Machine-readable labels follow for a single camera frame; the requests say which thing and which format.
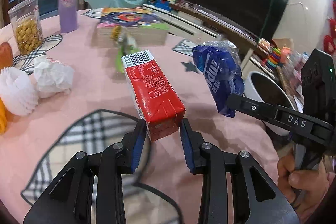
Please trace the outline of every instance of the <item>book cover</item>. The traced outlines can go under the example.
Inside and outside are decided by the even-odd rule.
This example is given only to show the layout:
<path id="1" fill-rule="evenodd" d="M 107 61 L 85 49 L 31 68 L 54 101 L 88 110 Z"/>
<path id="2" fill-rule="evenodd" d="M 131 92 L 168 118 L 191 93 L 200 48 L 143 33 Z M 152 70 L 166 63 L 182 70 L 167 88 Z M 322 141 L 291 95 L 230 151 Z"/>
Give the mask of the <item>book cover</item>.
<path id="1" fill-rule="evenodd" d="M 98 28 L 102 27 L 138 27 L 168 30 L 164 23 L 153 11 L 144 9 L 104 8 Z"/>

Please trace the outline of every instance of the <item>jar lid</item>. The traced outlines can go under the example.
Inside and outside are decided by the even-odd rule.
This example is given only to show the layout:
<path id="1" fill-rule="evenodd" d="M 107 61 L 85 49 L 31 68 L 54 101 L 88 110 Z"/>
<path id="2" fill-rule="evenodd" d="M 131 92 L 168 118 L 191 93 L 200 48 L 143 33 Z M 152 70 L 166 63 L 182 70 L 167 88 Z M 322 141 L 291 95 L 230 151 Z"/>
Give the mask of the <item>jar lid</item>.
<path id="1" fill-rule="evenodd" d="M 24 0 L 23 2 L 20 2 L 18 5 L 15 5 L 12 9 L 10 9 L 8 11 L 8 15 L 20 10 L 22 7 L 27 6 L 28 4 L 30 4 L 34 1 L 36 1 L 36 0 Z"/>

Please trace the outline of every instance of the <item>pink tablecloth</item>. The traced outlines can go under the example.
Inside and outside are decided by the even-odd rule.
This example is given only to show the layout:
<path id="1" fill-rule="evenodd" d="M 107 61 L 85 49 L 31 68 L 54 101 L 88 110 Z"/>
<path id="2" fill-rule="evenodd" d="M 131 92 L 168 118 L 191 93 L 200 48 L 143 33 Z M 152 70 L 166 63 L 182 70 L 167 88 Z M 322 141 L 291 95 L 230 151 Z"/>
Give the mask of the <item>pink tablecloth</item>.
<path id="1" fill-rule="evenodd" d="M 63 35 L 63 41 L 47 52 L 75 69 L 69 95 L 57 94 L 40 100 L 27 117 L 11 117 L 7 132 L 0 136 L 0 199 L 20 222 L 30 206 L 21 198 L 42 155 L 60 134 L 85 114 L 105 108 L 137 116 L 125 76 L 115 70 L 116 50 L 98 45 L 93 32 L 98 22 L 78 12 L 79 28 Z M 59 33 L 59 18 L 41 22 L 45 37 Z M 11 26 L 0 30 L 0 39 L 9 40 L 14 55 L 17 46 Z M 235 118 L 219 115 L 203 75 L 185 72 L 181 62 L 192 60 L 171 49 L 181 37 L 168 35 L 165 46 L 148 47 L 172 87 L 186 106 L 186 117 L 195 131 L 222 150 L 249 151 L 270 177 L 277 181 L 278 156 L 260 121 L 237 113 Z M 192 176 L 186 166 L 179 133 L 154 143 L 146 183 L 172 197 L 182 208 L 185 223 L 198 219 L 202 176 Z"/>

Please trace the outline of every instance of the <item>human hand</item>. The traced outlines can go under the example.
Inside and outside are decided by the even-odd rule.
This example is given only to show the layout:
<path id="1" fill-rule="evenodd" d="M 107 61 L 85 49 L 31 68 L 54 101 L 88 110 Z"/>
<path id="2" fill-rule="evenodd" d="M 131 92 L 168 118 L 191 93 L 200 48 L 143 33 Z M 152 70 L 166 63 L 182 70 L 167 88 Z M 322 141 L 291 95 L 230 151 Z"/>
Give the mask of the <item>human hand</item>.
<path id="1" fill-rule="evenodd" d="M 301 223 L 304 223 L 320 204 L 329 189 L 329 182 L 323 163 L 318 170 L 297 170 L 293 151 L 278 161 L 278 188 L 287 198 L 289 203 L 295 200 L 293 188 L 306 190 L 300 204 L 295 203 L 295 211 Z"/>

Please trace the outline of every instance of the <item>clear plastic jar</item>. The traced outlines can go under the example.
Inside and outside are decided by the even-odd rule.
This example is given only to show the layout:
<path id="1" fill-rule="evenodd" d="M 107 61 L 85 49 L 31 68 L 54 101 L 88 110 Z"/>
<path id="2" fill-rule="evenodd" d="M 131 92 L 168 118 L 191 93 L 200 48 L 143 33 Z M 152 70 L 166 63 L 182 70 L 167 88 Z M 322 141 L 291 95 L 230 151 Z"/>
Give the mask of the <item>clear plastic jar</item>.
<path id="1" fill-rule="evenodd" d="M 8 14 L 22 55 L 31 53 L 42 44 L 38 0 L 25 0 L 10 9 Z"/>

